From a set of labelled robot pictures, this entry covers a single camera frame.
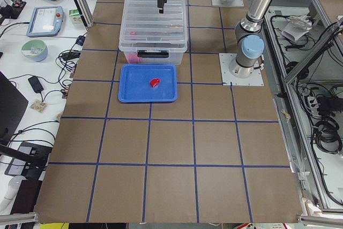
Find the black power adapter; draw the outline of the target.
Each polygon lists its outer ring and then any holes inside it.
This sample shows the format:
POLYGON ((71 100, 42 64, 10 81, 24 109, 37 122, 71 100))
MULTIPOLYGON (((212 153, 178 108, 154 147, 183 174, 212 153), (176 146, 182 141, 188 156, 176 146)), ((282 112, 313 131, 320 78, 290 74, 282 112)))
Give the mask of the black power adapter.
POLYGON ((41 93, 44 90, 37 76, 31 76, 28 78, 28 82, 35 93, 41 93))

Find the black monitor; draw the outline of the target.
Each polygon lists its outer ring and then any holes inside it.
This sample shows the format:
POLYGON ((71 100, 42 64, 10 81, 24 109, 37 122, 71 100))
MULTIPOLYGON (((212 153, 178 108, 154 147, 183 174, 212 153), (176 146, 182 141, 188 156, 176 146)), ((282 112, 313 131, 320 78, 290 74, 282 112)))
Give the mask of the black monitor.
POLYGON ((1 72, 1 144, 7 145, 28 106, 28 100, 1 72))

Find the green white carton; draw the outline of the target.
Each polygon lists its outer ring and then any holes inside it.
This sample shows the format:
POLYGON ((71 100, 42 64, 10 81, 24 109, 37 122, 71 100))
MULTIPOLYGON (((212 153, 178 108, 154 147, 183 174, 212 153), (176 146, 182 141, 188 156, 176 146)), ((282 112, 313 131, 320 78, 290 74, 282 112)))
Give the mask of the green white carton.
POLYGON ((77 9, 69 10, 69 18, 73 24, 82 24, 82 18, 77 9))

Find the blue plastic tray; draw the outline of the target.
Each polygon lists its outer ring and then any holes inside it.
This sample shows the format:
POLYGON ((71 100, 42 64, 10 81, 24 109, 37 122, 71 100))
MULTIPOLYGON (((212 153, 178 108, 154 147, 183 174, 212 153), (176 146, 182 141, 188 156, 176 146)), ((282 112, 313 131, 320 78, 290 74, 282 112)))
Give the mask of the blue plastic tray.
POLYGON ((177 99, 176 66, 172 64, 126 64, 121 68, 118 99, 126 103, 173 102, 177 99), (157 88, 150 80, 160 78, 157 88))

